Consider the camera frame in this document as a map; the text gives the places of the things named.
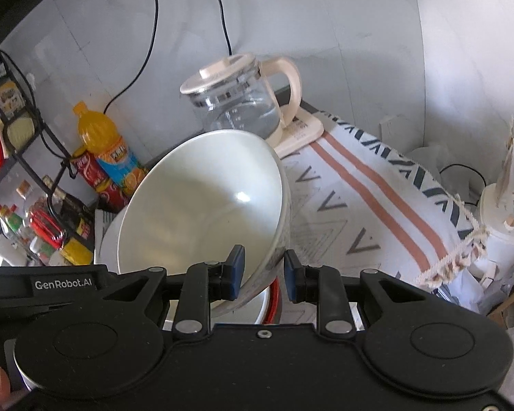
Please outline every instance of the orange juice bottle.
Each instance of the orange juice bottle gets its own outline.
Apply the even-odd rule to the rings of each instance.
[[[88,151],[122,191],[131,197],[148,170],[139,163],[108,116],[89,111],[84,102],[78,102],[73,111],[78,116],[78,134]]]

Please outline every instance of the kettle handle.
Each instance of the kettle handle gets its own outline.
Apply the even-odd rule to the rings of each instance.
[[[291,97],[289,97],[289,103],[287,107],[283,109],[281,117],[282,128],[285,128],[292,122],[301,104],[303,97],[301,74],[299,74],[299,70],[295,64],[285,57],[265,60],[259,64],[259,70],[264,76],[282,73],[288,78]]]

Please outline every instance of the screw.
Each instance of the screw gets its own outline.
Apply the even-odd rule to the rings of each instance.
[[[257,337],[269,339],[270,337],[272,337],[272,332],[267,331],[266,329],[261,329],[260,331],[257,331]]]
[[[175,328],[182,334],[196,334],[201,331],[202,325],[196,320],[181,320],[175,325]]]
[[[326,324],[326,330],[332,334],[348,334],[352,331],[352,324],[344,320],[333,320]]]

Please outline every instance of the glass kettle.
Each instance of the glass kettle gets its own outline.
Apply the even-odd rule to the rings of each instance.
[[[266,77],[283,73],[291,88],[289,103],[280,109]],[[234,129],[257,134],[272,147],[291,123],[302,97],[301,76],[285,58],[259,62],[252,53],[225,57],[202,68],[180,91],[190,99],[206,131]]]

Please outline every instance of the kettle lid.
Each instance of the kettle lid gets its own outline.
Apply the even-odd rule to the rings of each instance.
[[[192,94],[200,92],[216,85],[248,67],[255,61],[255,54],[250,52],[225,57],[217,62],[211,63],[200,71],[189,77],[179,88],[181,94]]]

